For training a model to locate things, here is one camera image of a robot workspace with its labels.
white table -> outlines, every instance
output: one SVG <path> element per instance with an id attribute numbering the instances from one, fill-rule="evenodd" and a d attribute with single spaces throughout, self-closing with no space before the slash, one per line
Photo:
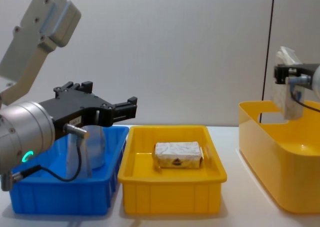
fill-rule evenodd
<path id="1" fill-rule="evenodd" d="M 208 129 L 227 172 L 218 215 L 128 216 L 121 185 L 106 216 L 24 215 L 15 214 L 9 193 L 0 191 L 0 227 L 320 227 L 320 214 L 289 214 L 273 203 L 239 153 L 237 127 Z"/>

yellow plastic bin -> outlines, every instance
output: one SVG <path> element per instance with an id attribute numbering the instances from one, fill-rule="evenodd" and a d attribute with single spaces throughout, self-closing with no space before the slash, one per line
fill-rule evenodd
<path id="1" fill-rule="evenodd" d="M 200 169 L 154 167 L 157 142 L 198 141 Z M 128 214 L 213 214 L 219 212 L 227 174 L 205 126 L 135 126 L 129 131 L 118 180 Z"/>
<path id="2" fill-rule="evenodd" d="M 320 109 L 320 104 L 306 101 Z M 304 109 L 287 123 L 259 123 L 260 113 L 278 112 L 271 101 L 239 104 L 242 156 L 284 210 L 320 213 L 320 113 Z"/>

